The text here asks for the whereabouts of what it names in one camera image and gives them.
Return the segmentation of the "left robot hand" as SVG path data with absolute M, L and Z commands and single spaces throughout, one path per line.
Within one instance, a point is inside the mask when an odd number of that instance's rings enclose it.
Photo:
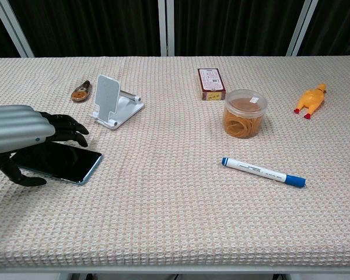
M 42 186 L 46 180 L 21 173 L 11 154 L 45 142 L 75 141 L 87 147 L 89 131 L 67 114 L 49 114 L 27 105 L 0 106 L 0 171 L 24 187 Z

